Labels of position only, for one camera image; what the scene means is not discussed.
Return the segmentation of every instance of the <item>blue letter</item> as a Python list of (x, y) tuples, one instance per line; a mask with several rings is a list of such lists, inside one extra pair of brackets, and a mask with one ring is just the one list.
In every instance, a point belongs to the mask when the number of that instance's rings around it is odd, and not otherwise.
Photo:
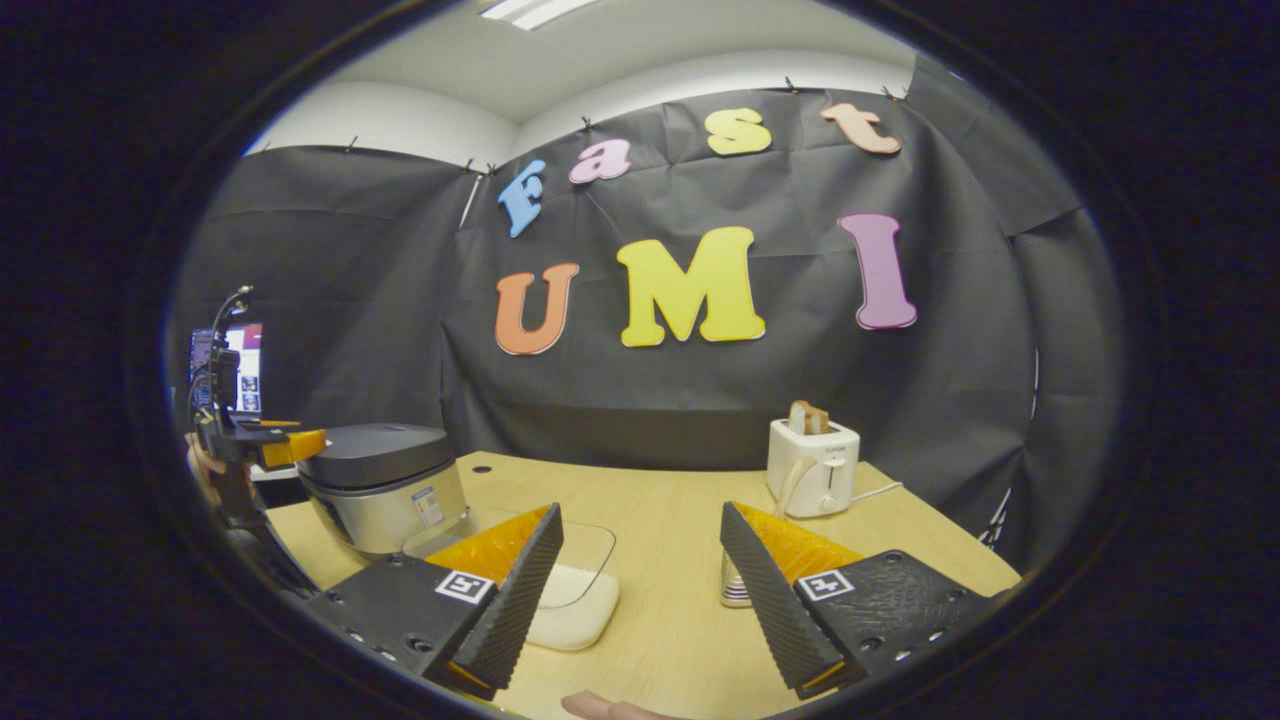
[(543, 196), (543, 181), (534, 176), (545, 168), (547, 163), (534, 160), (498, 196), (498, 204), (504, 205), (511, 215), (511, 237), (520, 234), (543, 210), (541, 205), (531, 200)]

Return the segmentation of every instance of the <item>foam letter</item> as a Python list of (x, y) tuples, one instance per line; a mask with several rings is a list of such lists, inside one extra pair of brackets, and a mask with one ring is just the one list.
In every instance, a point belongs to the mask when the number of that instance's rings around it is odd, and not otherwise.
[(741, 155), (764, 150), (773, 142), (773, 135), (760, 123), (764, 118), (750, 108), (717, 110), (707, 115), (703, 124), (712, 133), (707, 145), (721, 155)]
[(868, 152), (892, 155), (902, 147), (902, 143), (897, 138), (876, 135), (876, 131), (872, 128), (872, 123), (879, 122), (879, 115), (876, 113), (864, 113), (849, 102), (841, 102), (826, 110), (819, 110), (818, 114), (828, 120), (836, 120), (836, 124), (845, 132), (849, 142)]
[(584, 150), (577, 159), (582, 160), (568, 172), (568, 181), (582, 184), (594, 179), (611, 179), (631, 169), (627, 152), (631, 143), (625, 140), (605, 140)]
[(854, 238), (863, 272), (863, 306), (858, 309), (858, 324), (877, 331), (905, 328), (914, 323), (915, 305), (906, 301), (902, 268), (893, 246), (897, 220), (888, 215), (854, 213), (840, 218), (838, 224)]
[(543, 272), (547, 281), (547, 313), (536, 331), (526, 331), (525, 292), (534, 282), (532, 273), (516, 273), (498, 281), (498, 319), (493, 325), (498, 347), (511, 355), (538, 355), (556, 345), (564, 332), (568, 313), (568, 283), (577, 274), (577, 264), (562, 263)]
[(712, 342), (754, 340), (764, 334), (764, 320), (751, 304), (751, 281), (746, 273), (746, 249), (754, 237), (746, 228), (717, 228), (703, 236), (684, 273), (657, 240), (641, 240), (618, 250), (618, 263), (627, 266), (631, 323), (622, 331), (622, 345), (659, 345), (664, 332), (654, 322), (654, 305), (662, 310), (676, 340), (689, 340), (698, 310), (707, 300), (707, 319), (699, 327)]
[(534, 160), (498, 195), (498, 204), (506, 206), (511, 215), (511, 237), (520, 234), (543, 211), (543, 206), (532, 200), (543, 196), (543, 181), (536, 176), (544, 168), (547, 163)]

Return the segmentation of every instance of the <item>rice cooker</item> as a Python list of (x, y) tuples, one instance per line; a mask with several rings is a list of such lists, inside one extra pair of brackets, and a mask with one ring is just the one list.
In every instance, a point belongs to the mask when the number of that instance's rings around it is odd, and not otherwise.
[(329, 447), (298, 462), (320, 521), (371, 555), (444, 533), (466, 514), (448, 434), (436, 428), (374, 423), (325, 430)]

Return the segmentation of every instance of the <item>ceiling light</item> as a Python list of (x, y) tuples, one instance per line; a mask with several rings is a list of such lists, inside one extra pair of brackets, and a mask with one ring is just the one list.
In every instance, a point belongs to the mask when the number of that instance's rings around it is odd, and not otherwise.
[(556, 18), (589, 5), (596, 0), (503, 0), (480, 17), (493, 20), (507, 20), (520, 29), (534, 29)]

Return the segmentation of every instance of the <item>label sticker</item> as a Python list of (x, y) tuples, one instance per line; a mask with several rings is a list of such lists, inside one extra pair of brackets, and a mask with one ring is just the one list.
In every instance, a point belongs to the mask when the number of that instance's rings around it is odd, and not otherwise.
[(422, 525), (428, 528), (434, 528), (444, 521), (444, 511), (440, 510), (440, 503), (435, 500), (435, 486), (415, 492), (413, 507), (417, 509), (417, 515), (422, 518)]
[(471, 605), (480, 605), (480, 598), (484, 597), (490, 585), (493, 585), (493, 580), (489, 578), (453, 570), (435, 587), (435, 592), (456, 597)]
[(814, 602), (845, 594), (854, 589), (854, 584), (840, 570), (827, 570), (826, 573), (800, 578), (799, 582), (800, 587), (804, 588), (804, 593)]

